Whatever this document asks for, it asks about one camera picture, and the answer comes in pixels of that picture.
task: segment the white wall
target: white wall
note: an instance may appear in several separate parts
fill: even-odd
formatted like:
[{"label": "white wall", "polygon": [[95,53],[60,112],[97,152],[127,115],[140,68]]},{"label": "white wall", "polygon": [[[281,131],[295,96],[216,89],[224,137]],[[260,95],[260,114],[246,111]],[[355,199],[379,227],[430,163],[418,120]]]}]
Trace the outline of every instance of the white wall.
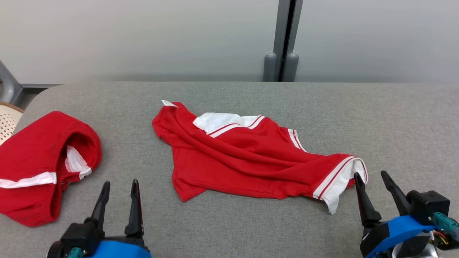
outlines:
[{"label": "white wall", "polygon": [[261,81],[277,0],[1,0],[0,60],[21,84]]},{"label": "white wall", "polygon": [[458,82],[459,1],[304,0],[296,81]]}]

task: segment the gray table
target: gray table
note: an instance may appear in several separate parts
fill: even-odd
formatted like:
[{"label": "gray table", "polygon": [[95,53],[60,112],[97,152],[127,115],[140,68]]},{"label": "gray table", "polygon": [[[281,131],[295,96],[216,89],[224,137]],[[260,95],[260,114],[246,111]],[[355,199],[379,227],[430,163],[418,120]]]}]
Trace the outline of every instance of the gray table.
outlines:
[{"label": "gray table", "polygon": [[[59,219],[27,228],[0,215],[0,257],[43,257],[71,222],[91,214],[102,183],[112,190],[107,235],[127,224],[130,184],[140,182],[145,242],[156,257],[360,257],[355,189],[345,191],[335,215],[307,198],[256,199],[206,191],[182,203],[171,174],[171,148],[151,120],[161,99],[193,113],[263,114],[298,130],[310,152],[346,152],[368,168],[367,192],[384,219],[397,215],[379,172],[406,192],[436,190],[459,218],[459,87],[414,84],[96,83],[62,85],[38,95],[16,131],[53,110],[89,124],[102,142],[93,174],[63,194]],[[441,253],[458,257],[458,251]]]}]

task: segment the red garment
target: red garment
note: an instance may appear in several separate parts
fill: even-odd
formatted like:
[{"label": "red garment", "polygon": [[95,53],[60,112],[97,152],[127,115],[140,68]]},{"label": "red garment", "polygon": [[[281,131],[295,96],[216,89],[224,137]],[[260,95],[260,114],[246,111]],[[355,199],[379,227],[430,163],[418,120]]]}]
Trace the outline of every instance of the red garment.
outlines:
[{"label": "red garment", "polygon": [[91,127],[62,112],[45,115],[0,146],[0,213],[29,227],[55,221],[62,191],[101,157]]},{"label": "red garment", "polygon": [[172,182],[184,202],[206,189],[258,198],[303,195],[325,201],[334,214],[355,172],[368,182],[360,158],[308,153],[295,130],[262,115],[197,117],[180,102],[163,102],[152,125],[172,146]]}]

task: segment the floor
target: floor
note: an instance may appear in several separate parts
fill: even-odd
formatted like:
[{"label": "floor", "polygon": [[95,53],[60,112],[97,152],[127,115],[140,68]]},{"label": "floor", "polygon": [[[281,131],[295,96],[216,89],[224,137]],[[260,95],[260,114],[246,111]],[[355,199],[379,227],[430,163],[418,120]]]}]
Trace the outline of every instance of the floor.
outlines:
[{"label": "floor", "polygon": [[[19,99],[16,102],[16,106],[22,108],[23,110],[26,110],[27,106],[34,99],[34,97],[44,90],[45,89],[24,88],[22,90],[21,95],[19,96]],[[0,97],[2,94],[3,84],[0,82]]]}]

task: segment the perforated basket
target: perforated basket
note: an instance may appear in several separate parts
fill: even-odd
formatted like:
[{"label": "perforated basket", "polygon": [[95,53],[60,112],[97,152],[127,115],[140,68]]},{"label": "perforated basket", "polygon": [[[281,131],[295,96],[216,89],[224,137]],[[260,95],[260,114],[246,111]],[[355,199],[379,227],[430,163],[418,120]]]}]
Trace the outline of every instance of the perforated basket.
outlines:
[{"label": "perforated basket", "polygon": [[0,145],[11,137],[24,110],[11,104],[0,102]]}]

